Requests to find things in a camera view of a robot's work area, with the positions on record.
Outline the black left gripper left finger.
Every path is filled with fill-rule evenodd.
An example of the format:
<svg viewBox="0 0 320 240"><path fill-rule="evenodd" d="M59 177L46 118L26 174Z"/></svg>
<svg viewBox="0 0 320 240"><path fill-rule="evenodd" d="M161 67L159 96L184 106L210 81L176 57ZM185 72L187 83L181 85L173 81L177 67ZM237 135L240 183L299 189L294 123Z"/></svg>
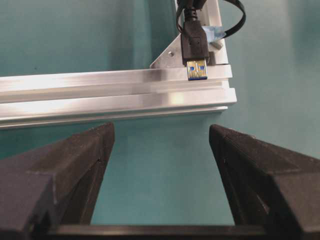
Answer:
<svg viewBox="0 0 320 240"><path fill-rule="evenodd" d="M115 142L108 122L0 161L0 237L91 222Z"/></svg>

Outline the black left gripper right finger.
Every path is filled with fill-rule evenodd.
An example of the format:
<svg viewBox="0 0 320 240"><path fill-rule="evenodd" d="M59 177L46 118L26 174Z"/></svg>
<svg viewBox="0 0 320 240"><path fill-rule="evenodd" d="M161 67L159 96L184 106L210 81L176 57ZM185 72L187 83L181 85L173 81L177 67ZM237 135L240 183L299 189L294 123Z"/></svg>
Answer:
<svg viewBox="0 0 320 240"><path fill-rule="evenodd" d="M270 240L320 237L320 161L217 124L209 144L235 224Z"/></svg>

